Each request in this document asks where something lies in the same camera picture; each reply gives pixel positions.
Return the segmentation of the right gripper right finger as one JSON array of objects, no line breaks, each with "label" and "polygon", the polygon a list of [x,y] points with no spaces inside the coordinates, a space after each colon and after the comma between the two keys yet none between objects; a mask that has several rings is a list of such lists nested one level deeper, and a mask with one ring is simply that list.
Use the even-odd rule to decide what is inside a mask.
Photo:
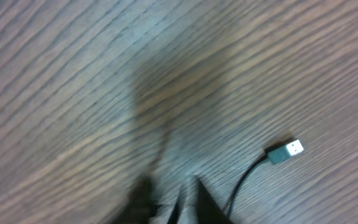
[{"label": "right gripper right finger", "polygon": [[196,178],[198,193],[195,213],[198,224],[233,224],[219,208],[200,178]]}]

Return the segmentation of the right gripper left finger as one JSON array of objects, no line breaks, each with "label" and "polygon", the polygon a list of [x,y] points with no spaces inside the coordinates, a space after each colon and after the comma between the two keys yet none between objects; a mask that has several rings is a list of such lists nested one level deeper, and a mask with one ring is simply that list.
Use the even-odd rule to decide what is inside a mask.
[{"label": "right gripper left finger", "polygon": [[113,218],[112,224],[148,224],[159,209],[154,187],[150,177],[141,177],[129,194],[128,204]]}]

